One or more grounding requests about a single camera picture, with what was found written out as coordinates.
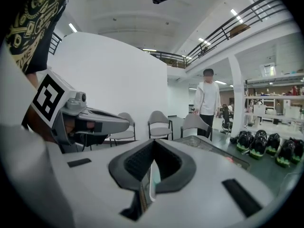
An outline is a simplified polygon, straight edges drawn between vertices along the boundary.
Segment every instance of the white shirt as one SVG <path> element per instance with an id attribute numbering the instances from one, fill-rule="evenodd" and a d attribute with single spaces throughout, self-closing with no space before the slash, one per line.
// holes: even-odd
<path id="1" fill-rule="evenodd" d="M 204 101 L 200 108 L 201 115 L 214 115 L 214 107 L 217 89 L 212 82 L 211 84 L 204 82 Z"/>

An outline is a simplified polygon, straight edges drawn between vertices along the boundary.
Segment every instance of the white jacket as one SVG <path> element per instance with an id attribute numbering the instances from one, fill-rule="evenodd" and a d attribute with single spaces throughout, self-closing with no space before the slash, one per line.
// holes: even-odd
<path id="1" fill-rule="evenodd" d="M 217 109 L 220 107 L 220 96 L 219 96 L 219 87 L 218 84 L 213 82 L 213 84 L 216 87 L 216 98 L 215 98 L 215 104 L 214 104 L 214 114 L 216 114 Z M 200 109 L 201 106 L 204 102 L 204 82 L 200 82 L 196 89 L 195 97 L 194 97 L 194 109 L 199 111 L 200 114 Z"/>

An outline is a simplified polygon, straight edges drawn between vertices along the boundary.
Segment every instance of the black pants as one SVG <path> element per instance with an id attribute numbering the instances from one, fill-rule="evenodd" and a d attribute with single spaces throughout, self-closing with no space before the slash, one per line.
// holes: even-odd
<path id="1" fill-rule="evenodd" d="M 212 127 L 214 115 L 201 115 L 200 114 L 199 116 L 205 123 L 207 123 L 210 127 Z M 198 129 L 198 135 L 209 138 L 210 133 L 207 134 L 207 131 Z"/>

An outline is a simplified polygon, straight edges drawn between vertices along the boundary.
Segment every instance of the gray chair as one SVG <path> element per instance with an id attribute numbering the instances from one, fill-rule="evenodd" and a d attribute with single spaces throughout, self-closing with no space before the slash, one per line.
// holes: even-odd
<path id="1" fill-rule="evenodd" d="M 165 123 L 168 124 L 169 127 L 156 127 L 150 129 L 151 124 L 155 123 Z M 173 124 L 172 121 L 169 120 L 161 111 L 154 111 L 151 113 L 149 121 L 148 121 L 148 127 L 149 127 L 149 139 L 151 136 L 159 137 L 159 136 L 165 136 L 167 135 L 167 139 L 169 139 L 169 134 L 172 135 L 173 140 Z"/>
<path id="2" fill-rule="evenodd" d="M 132 119 L 132 117 L 130 116 L 130 114 L 123 112 L 123 113 L 119 113 L 118 116 L 121 116 L 122 118 L 125 118 L 129 121 L 130 126 L 133 126 L 133 131 L 127 130 L 124 132 L 120 132 L 120 133 L 113 133 L 110 135 L 110 146 L 112 147 L 112 139 L 115 142 L 115 145 L 117 146 L 116 140 L 120 140 L 120 139 L 130 139 L 134 137 L 134 141 L 136 141 L 135 138 L 135 122 Z"/>
<path id="3" fill-rule="evenodd" d="M 212 127 L 205 123 L 199 115 L 188 114 L 180 127 L 180 136 L 183 137 L 183 131 L 190 128 L 199 128 L 206 131 L 206 136 L 210 135 L 210 140 L 212 141 Z"/>

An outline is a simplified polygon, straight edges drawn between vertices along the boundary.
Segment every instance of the brown object on balcony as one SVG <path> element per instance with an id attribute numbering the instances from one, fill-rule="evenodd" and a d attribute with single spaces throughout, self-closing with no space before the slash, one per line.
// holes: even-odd
<path id="1" fill-rule="evenodd" d="M 232 30 L 230 31 L 230 39 L 249 28 L 250 26 L 247 26 L 246 24 L 241 24 L 233 27 Z"/>

